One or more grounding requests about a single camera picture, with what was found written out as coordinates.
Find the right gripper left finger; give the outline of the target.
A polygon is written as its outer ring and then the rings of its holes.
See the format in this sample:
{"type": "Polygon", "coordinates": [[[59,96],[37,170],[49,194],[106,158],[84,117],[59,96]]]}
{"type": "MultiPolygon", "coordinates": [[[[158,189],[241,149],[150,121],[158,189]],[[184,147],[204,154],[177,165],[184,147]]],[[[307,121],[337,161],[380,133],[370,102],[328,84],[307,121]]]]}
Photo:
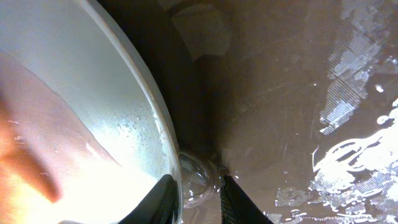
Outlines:
{"type": "Polygon", "coordinates": [[[119,224],[173,224],[179,210],[177,181],[165,174],[119,224]]]}

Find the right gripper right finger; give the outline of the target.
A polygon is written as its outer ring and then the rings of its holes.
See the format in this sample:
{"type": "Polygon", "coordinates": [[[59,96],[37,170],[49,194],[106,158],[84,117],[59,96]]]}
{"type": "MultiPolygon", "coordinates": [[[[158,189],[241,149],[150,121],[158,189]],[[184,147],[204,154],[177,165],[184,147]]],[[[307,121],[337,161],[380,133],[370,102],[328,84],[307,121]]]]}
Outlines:
{"type": "Polygon", "coordinates": [[[222,178],[222,224],[273,224],[230,175],[222,178]]]}

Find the pale grey plate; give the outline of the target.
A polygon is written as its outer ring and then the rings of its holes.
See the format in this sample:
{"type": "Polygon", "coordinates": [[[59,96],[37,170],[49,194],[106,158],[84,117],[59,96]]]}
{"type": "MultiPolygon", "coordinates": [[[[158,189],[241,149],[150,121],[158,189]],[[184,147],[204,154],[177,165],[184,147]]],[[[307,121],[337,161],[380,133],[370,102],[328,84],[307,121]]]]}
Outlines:
{"type": "Polygon", "coordinates": [[[1,2],[1,222],[119,223],[182,178],[153,76],[98,1],[1,2]]]}

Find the brown serving tray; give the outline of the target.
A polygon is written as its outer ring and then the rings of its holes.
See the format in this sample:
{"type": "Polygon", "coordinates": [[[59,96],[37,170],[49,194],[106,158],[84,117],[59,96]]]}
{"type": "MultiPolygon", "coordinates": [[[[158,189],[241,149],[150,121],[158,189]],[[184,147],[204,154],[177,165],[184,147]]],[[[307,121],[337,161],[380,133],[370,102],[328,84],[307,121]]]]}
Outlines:
{"type": "Polygon", "coordinates": [[[397,222],[396,1],[102,1],[152,72],[184,223],[230,175],[274,223],[397,222]]]}

